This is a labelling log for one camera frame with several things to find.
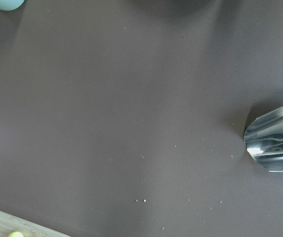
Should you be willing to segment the wooden cutting board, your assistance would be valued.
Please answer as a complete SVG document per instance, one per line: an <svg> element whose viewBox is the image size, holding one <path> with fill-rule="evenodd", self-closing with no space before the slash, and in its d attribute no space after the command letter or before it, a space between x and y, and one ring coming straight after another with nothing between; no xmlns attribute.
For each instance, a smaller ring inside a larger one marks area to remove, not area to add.
<svg viewBox="0 0 283 237"><path fill-rule="evenodd" d="M21 232L25 237L68 237L68 235L0 211L0 237L11 232Z"/></svg>

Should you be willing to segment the metal ice scoop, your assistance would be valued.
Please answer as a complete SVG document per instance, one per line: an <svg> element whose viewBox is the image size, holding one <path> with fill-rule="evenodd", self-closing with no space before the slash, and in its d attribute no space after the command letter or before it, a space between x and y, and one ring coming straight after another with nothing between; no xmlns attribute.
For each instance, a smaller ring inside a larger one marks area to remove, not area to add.
<svg viewBox="0 0 283 237"><path fill-rule="evenodd" d="M257 117L245 130L252 159L270 172L283 172L283 106Z"/></svg>

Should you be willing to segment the lemon half slice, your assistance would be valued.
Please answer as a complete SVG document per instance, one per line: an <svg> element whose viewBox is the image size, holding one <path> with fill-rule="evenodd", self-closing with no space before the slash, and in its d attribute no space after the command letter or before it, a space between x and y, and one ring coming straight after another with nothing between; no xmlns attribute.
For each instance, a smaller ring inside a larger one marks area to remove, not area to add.
<svg viewBox="0 0 283 237"><path fill-rule="evenodd" d="M24 235L21 232L15 231L11 232L8 237L24 237Z"/></svg>

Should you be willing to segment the green plastic cup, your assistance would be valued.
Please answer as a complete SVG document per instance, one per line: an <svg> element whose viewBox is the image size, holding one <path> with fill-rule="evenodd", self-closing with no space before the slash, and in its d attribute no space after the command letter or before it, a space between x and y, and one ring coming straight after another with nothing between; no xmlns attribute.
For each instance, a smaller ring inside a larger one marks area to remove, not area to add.
<svg viewBox="0 0 283 237"><path fill-rule="evenodd" d="M0 0L0 10L12 11L19 8L25 0Z"/></svg>

